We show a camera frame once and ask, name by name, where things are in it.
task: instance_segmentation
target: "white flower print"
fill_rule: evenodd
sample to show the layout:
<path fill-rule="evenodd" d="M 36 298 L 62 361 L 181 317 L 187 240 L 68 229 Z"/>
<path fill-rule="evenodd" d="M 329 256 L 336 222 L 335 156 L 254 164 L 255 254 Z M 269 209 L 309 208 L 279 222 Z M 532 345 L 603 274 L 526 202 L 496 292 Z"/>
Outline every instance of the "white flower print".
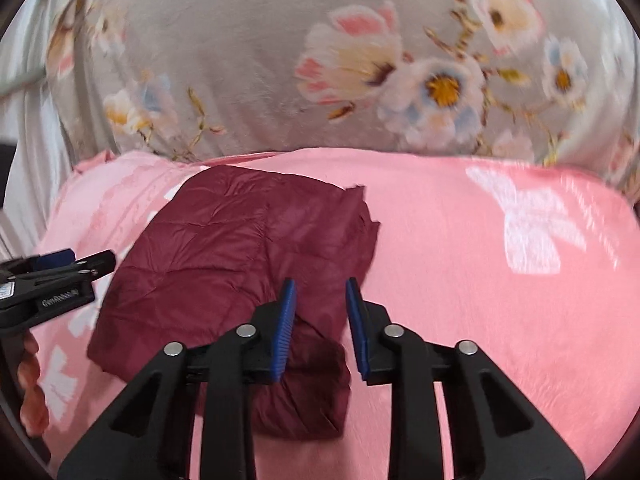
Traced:
<path fill-rule="evenodd" d="M 542 86 L 545 95 L 558 104 L 571 107 L 583 98 L 587 88 L 587 63 L 575 41 L 545 41 Z"/>
<path fill-rule="evenodd" d="M 607 182 L 617 186 L 622 181 L 625 173 L 629 170 L 631 160 L 638 154 L 640 140 L 624 131 L 609 161 L 607 170 Z"/>
<path fill-rule="evenodd" d="M 551 188 L 517 189 L 506 174 L 477 166 L 466 168 L 466 175 L 504 212 L 504 252 L 515 274 L 558 274 L 561 259 L 554 238 L 586 252 L 584 235 Z"/>
<path fill-rule="evenodd" d="M 167 74 L 155 76 L 148 70 L 143 71 L 142 80 L 136 84 L 136 93 L 142 107 L 154 121 L 164 117 L 177 123 L 175 101 L 171 96 L 171 82 Z"/>
<path fill-rule="evenodd" d="M 76 34 L 74 23 L 76 11 L 71 2 L 60 16 L 56 29 L 51 35 L 47 50 L 47 71 L 58 79 L 63 79 L 73 72 L 76 65 L 74 47 Z"/>
<path fill-rule="evenodd" d="M 40 381 L 40 386 L 47 399 L 47 406 L 54 420 L 60 422 L 66 413 L 67 403 L 73 399 L 78 386 L 78 379 L 66 375 L 62 370 L 66 367 L 66 354 L 55 346 L 47 364 L 47 371 Z"/>
<path fill-rule="evenodd" d="M 127 89 L 105 97 L 104 111 L 115 134 L 132 135 L 152 124 L 136 108 Z"/>
<path fill-rule="evenodd" d="M 295 75 L 309 101 L 331 104 L 375 96 L 402 57 L 396 8 L 352 5 L 329 13 L 306 36 Z"/>
<path fill-rule="evenodd" d="M 511 130 L 504 130 L 491 147 L 493 156 L 498 158 L 510 158 L 513 160 L 525 160 L 533 162 L 535 155 L 531 139 L 523 132 L 515 136 Z"/>
<path fill-rule="evenodd" d="M 471 0 L 499 56 L 513 55 L 542 37 L 545 23 L 533 0 Z"/>
<path fill-rule="evenodd" d="M 98 314 L 100 314 L 100 308 L 102 307 L 102 300 L 104 300 L 112 277 L 113 275 L 110 274 L 94 282 L 95 301 L 80 308 L 69 320 L 67 327 L 73 337 L 80 337 L 87 329 L 91 331 L 95 329 L 95 323 L 98 321 Z"/>
<path fill-rule="evenodd" d="M 403 63 L 383 86 L 378 117 L 414 150 L 448 152 L 480 132 L 484 84 L 471 57 Z"/>
<path fill-rule="evenodd" d="M 111 4 L 102 9 L 95 24 L 92 46 L 98 45 L 105 54 L 124 54 L 125 9 Z"/>

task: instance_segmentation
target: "grey floral fabric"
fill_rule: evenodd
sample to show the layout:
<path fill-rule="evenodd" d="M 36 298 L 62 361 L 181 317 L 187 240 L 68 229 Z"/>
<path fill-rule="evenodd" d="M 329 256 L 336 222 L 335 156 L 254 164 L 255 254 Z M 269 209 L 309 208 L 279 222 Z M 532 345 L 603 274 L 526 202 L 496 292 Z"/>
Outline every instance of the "grey floral fabric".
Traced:
<path fill-rule="evenodd" d="M 638 38 L 615 0 L 72 0 L 47 73 L 81 156 L 313 146 L 599 174 L 636 202 Z"/>

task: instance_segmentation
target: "pink blanket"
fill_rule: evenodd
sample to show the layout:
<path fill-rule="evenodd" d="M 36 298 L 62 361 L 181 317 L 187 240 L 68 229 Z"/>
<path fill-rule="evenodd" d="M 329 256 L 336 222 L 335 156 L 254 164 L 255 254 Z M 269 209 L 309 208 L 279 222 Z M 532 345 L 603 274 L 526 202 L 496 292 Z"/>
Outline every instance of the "pink blanket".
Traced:
<path fill-rule="evenodd" d="M 640 230 L 615 192 L 573 170 L 472 158 L 323 148 L 240 164 L 366 186 L 382 227 L 364 297 L 425 339 L 477 341 L 589 474 L 610 453 L 640 406 Z M 200 169 L 132 153 L 87 170 L 65 187 L 40 251 L 124 254 L 147 219 Z M 78 211 L 89 195 L 94 205 Z M 98 283 L 99 296 L 106 283 Z M 88 306 L 36 332 L 54 463 L 122 387 L 84 356 L 96 314 L 97 305 Z M 344 439 L 258 438 L 261 479 L 386 478 L 390 389 L 367 388 L 353 375 Z M 194 465 L 198 456 L 196 445 Z"/>

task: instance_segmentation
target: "finger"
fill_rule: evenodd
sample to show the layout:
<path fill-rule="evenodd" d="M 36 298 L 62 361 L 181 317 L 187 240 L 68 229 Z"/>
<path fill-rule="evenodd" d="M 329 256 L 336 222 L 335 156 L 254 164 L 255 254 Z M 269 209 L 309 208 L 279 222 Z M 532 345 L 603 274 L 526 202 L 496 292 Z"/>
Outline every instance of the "finger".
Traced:
<path fill-rule="evenodd" d="M 23 390 L 33 388 L 40 378 L 40 363 L 34 355 L 25 354 L 24 359 L 18 365 L 18 384 Z"/>
<path fill-rule="evenodd" d="M 24 350 L 27 354 L 31 355 L 36 355 L 40 350 L 40 345 L 38 345 L 36 338 L 34 338 L 31 332 L 27 332 L 24 335 Z"/>
<path fill-rule="evenodd" d="M 20 410 L 20 420 L 29 436 L 35 435 L 47 411 L 47 404 L 42 388 L 36 386 L 26 391 Z"/>
<path fill-rule="evenodd" d="M 42 417 L 38 422 L 33 424 L 31 428 L 30 437 L 42 436 L 47 428 L 49 427 L 49 410 L 45 408 Z"/>

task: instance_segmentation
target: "folded jacket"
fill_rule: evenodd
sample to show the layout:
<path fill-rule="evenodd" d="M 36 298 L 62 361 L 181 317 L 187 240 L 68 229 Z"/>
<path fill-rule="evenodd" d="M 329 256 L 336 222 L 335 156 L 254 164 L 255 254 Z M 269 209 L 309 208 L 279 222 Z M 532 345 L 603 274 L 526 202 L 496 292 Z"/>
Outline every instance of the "folded jacket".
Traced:
<path fill-rule="evenodd" d="M 350 394 L 344 283 L 364 279 L 379 227 L 363 193 L 232 166 L 190 178 L 115 273 L 89 358 L 129 381 L 166 343 L 209 344 L 247 322 L 292 277 L 298 309 L 287 370 L 279 384 L 256 387 L 254 429 L 340 436 Z"/>

